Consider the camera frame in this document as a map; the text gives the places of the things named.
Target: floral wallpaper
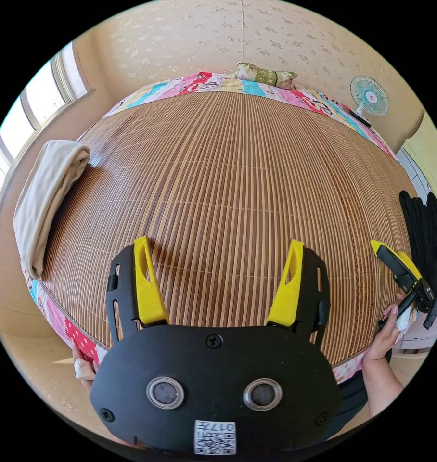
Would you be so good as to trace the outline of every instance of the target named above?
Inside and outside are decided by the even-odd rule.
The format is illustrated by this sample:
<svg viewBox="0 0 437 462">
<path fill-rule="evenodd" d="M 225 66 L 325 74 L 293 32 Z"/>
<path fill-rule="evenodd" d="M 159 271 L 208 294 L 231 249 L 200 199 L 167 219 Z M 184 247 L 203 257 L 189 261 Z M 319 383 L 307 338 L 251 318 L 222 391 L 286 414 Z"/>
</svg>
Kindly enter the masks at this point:
<svg viewBox="0 0 437 462">
<path fill-rule="evenodd" d="M 423 108 L 403 78 L 363 40 L 333 21 L 279 0 L 158 0 L 91 30 L 114 101 L 150 82 L 237 62 L 299 74 L 296 83 L 355 107 L 356 75 L 381 81 L 390 114 L 373 117 L 392 149 L 417 129 Z"/>
</svg>

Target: floral pillow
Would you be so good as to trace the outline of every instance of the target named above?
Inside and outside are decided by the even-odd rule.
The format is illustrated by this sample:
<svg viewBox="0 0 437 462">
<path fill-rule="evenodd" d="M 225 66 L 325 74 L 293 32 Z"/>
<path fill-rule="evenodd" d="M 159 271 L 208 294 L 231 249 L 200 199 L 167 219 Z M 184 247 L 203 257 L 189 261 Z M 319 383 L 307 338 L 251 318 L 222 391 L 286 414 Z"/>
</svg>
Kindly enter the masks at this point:
<svg viewBox="0 0 437 462">
<path fill-rule="evenodd" d="M 269 71 L 260 69 L 251 63 L 238 63 L 238 69 L 233 74 L 233 78 L 240 80 L 251 80 L 253 82 L 265 83 L 273 87 L 293 90 L 293 80 L 298 76 L 295 72 Z"/>
</svg>

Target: cabinet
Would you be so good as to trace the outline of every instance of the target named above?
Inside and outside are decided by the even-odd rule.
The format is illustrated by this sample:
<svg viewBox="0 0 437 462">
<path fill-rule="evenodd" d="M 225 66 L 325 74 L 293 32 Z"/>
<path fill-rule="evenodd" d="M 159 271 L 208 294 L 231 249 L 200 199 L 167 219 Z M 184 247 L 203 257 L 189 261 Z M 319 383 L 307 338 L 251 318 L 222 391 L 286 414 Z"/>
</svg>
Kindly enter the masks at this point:
<svg viewBox="0 0 437 462">
<path fill-rule="evenodd" d="M 427 203 L 427 195 L 432 191 L 429 183 L 422 173 L 421 169 L 413 161 L 411 156 L 406 150 L 401 147 L 400 150 L 395 154 L 397 160 L 400 162 L 402 167 L 406 170 L 406 173 L 411 179 L 414 189 L 417 192 L 418 197 L 422 199 L 424 204 Z"/>
</svg>

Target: label sticker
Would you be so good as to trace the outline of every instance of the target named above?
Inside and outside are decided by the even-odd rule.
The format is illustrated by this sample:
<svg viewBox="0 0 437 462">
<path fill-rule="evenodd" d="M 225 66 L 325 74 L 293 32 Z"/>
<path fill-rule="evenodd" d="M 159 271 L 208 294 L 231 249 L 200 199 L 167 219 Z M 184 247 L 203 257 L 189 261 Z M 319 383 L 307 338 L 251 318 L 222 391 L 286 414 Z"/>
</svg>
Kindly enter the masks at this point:
<svg viewBox="0 0 437 462">
<path fill-rule="evenodd" d="M 236 424 L 196 420 L 194 423 L 194 453 L 210 456 L 236 454 Z"/>
</svg>

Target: bamboo sleeping mat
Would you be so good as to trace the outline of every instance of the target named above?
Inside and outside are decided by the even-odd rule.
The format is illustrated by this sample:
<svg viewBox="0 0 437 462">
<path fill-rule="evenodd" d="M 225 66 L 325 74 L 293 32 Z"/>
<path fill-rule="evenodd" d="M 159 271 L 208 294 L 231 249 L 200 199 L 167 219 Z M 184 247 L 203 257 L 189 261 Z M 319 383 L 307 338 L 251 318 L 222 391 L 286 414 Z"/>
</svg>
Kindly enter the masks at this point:
<svg viewBox="0 0 437 462">
<path fill-rule="evenodd" d="M 332 365 L 369 345 L 396 285 L 369 240 L 410 254 L 398 200 L 403 168 L 348 127 L 237 93 L 127 109 L 82 138 L 91 160 L 59 210 L 42 276 L 90 336 L 111 346 L 112 258 L 151 242 L 172 324 L 262 325 L 291 239 L 326 262 Z"/>
</svg>

